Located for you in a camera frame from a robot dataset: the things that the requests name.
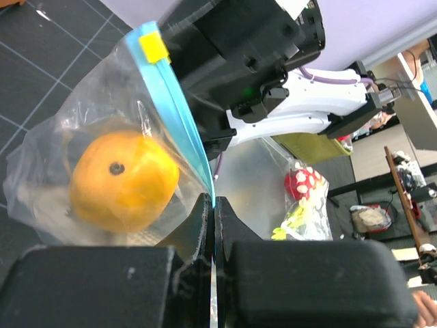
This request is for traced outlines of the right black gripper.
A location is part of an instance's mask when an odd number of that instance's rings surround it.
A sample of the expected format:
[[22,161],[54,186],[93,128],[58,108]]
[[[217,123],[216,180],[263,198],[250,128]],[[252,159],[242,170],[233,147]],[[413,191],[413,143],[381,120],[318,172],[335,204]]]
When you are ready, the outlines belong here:
[[179,1],[158,26],[186,96],[218,103],[247,99],[324,49],[317,1],[296,17],[278,1]]

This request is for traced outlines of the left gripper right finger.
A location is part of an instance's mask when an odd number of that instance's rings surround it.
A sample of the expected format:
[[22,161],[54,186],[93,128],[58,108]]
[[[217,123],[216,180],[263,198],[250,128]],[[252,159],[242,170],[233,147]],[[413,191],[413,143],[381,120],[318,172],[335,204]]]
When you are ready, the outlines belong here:
[[417,305],[375,241],[267,241],[219,197],[214,209],[220,327],[412,327]]

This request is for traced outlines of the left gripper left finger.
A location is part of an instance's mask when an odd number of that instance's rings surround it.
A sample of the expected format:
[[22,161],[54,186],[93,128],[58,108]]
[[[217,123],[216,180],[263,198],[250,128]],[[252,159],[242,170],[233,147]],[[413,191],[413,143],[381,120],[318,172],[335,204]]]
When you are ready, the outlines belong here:
[[208,327],[212,200],[154,247],[39,247],[1,287],[2,327]]

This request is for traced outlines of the orange mango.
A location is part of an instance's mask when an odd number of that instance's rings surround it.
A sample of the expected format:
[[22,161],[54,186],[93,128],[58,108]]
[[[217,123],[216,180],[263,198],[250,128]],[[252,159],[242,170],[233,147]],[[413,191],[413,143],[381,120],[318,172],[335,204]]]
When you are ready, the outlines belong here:
[[117,131],[95,139],[70,179],[75,214],[114,233],[140,232],[170,202],[180,170],[154,139],[137,131]]

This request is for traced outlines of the clear zip bag blue zipper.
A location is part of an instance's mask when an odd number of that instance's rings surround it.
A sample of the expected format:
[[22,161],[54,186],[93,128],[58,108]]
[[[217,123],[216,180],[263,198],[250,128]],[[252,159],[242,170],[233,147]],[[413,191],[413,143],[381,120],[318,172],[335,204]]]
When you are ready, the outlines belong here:
[[160,29],[133,29],[7,158],[8,215],[37,230],[2,327],[208,327],[214,188]]

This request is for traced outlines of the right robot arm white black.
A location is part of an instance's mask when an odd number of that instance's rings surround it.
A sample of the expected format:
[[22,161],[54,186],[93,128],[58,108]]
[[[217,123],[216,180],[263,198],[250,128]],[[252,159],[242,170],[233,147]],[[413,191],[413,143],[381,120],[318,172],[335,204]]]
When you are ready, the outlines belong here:
[[176,1],[158,26],[182,92],[162,119],[190,160],[289,133],[336,139],[382,110],[360,63],[305,68],[325,46],[316,1],[295,12],[279,1]]

